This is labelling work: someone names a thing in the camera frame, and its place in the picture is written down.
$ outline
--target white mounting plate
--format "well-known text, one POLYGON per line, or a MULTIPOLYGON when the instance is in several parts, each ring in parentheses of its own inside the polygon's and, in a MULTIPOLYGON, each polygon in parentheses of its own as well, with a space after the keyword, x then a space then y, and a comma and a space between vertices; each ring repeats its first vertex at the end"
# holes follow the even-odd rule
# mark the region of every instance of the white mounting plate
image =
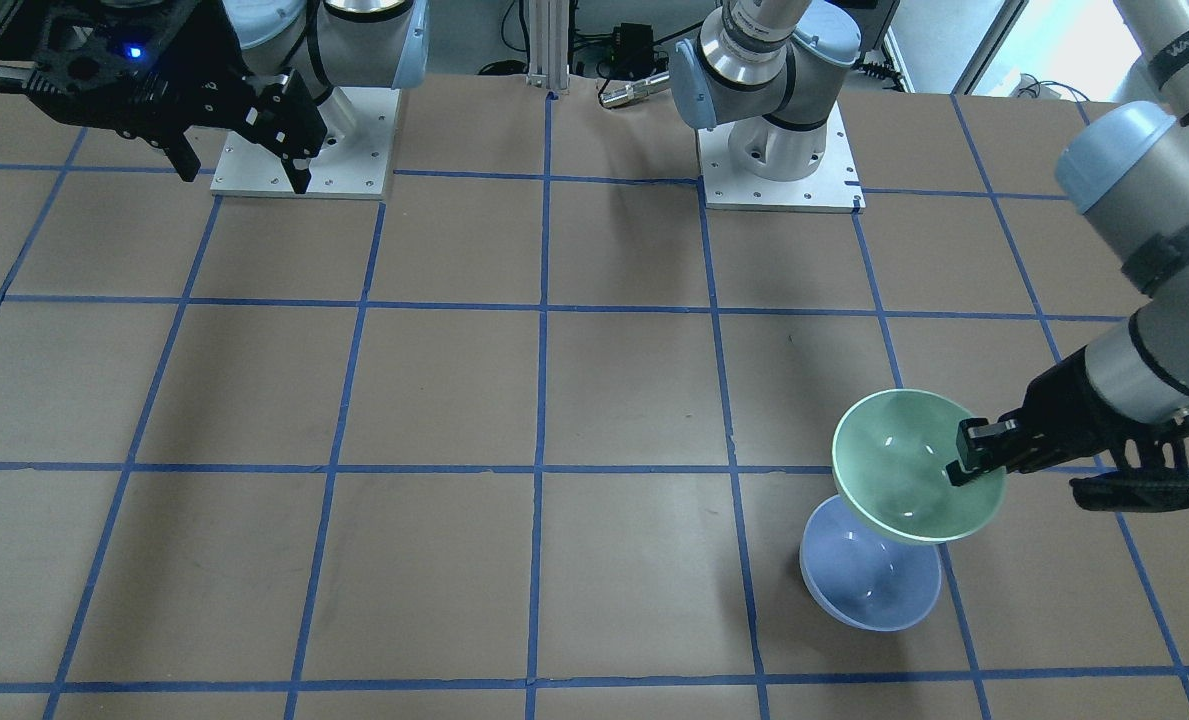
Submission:
POLYGON ((213 195, 245 197, 334 197, 384 200, 398 120, 400 91, 388 87, 344 87, 358 128, 336 145, 323 145, 310 160, 310 188, 296 195, 273 152, 232 132, 210 177, 213 195))
POLYGON ((726 151, 732 124, 696 133, 705 178, 705 206, 713 210, 792 210, 798 213, 851 213, 866 208, 860 191, 856 160, 842 127, 842 114, 830 110, 830 141, 817 172, 800 181, 776 182, 744 170, 726 151))

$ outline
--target green bowl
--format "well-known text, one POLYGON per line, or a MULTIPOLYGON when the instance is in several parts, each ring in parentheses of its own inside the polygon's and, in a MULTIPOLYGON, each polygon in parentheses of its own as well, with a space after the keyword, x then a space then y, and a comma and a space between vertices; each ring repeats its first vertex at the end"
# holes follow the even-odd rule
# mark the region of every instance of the green bowl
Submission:
POLYGON ((870 394, 835 429, 838 495, 870 528, 899 542, 949 542, 986 528, 1002 505, 1005 470, 958 488, 945 472, 960 456, 960 421, 971 417, 921 389, 870 394))

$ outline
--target bowl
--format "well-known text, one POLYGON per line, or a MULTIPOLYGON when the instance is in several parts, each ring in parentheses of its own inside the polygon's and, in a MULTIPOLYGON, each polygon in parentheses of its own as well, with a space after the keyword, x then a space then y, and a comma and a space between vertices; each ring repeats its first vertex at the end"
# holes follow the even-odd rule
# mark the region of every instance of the bowl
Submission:
POLYGON ((873 532, 837 495, 822 503, 803 530, 799 569, 822 608, 854 629, 910 629, 940 596, 936 547, 873 532))
POLYGON ((963 406, 921 389, 887 389, 838 421, 832 455, 838 495, 888 538, 940 543, 970 536, 1002 505, 1005 469, 954 487, 963 406))

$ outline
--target metal base plate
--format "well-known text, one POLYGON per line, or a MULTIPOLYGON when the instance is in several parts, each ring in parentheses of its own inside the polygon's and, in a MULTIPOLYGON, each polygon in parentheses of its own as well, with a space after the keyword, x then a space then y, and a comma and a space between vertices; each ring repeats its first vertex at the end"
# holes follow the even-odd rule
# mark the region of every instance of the metal base plate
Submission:
POLYGON ((851 145, 842 127, 842 114, 830 110, 830 143, 817 172, 800 181, 760 178, 732 160, 726 137, 732 124, 696 133, 700 168, 705 178, 705 206, 715 210, 792 210, 799 213, 851 213, 866 208, 860 191, 851 145))
POLYGON ((358 128, 336 145, 323 145, 310 160, 310 188, 296 195, 283 165, 269 150, 229 133, 210 178, 213 195, 245 197, 335 197, 384 200, 398 120, 400 91, 388 87, 346 87, 358 128))

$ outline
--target blue bowl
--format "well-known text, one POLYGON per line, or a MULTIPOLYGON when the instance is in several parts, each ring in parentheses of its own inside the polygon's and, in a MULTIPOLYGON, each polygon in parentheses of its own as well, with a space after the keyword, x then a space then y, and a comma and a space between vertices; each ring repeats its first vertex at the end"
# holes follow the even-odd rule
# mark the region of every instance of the blue bowl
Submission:
POLYGON ((940 596, 936 547, 874 532, 837 495, 809 519, 799 569, 822 608, 854 629, 910 629, 927 618, 940 596))

